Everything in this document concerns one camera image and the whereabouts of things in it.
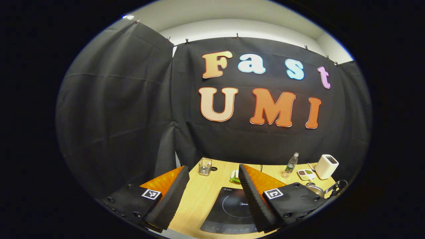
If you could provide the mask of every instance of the ceiling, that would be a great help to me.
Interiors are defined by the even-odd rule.
[[[245,19],[270,23],[317,40],[325,32],[303,16],[268,0],[158,0],[127,15],[157,32],[211,19]]]

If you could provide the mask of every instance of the white letter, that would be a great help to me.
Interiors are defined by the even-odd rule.
[[[285,65],[289,69],[286,73],[291,79],[302,80],[304,78],[304,66],[301,62],[293,59],[287,59],[285,61]]]
[[[239,59],[242,60],[238,65],[241,72],[254,72],[256,74],[266,72],[266,69],[263,67],[263,59],[256,54],[241,55]]]

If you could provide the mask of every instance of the letter m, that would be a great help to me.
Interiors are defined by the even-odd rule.
[[[291,92],[283,92],[278,101],[275,103],[270,91],[264,88],[255,88],[252,93],[257,97],[255,103],[254,117],[249,121],[252,124],[262,125],[263,112],[266,115],[267,122],[271,125],[279,114],[276,120],[276,125],[281,127],[291,127],[292,103],[295,100],[295,94]]]

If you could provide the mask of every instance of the glass cup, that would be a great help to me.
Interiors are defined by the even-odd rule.
[[[284,179],[289,178],[289,173],[287,173],[287,172],[283,172],[282,177],[283,177]]]
[[[199,161],[199,174],[208,176],[211,172],[211,167],[213,165],[213,161],[210,159],[202,158]]]

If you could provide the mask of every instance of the white wall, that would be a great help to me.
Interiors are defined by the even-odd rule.
[[[329,55],[329,58],[338,64],[352,61],[351,55],[331,35],[324,33],[317,39],[317,43]]]
[[[243,19],[215,19],[205,20],[189,24],[184,24],[160,32],[164,37],[171,37],[170,41],[174,45],[195,40],[202,40],[217,37],[255,37],[269,40],[280,41],[303,47],[307,45],[309,50],[319,53],[323,56],[327,54],[316,40],[281,26],[270,23],[263,23]]]

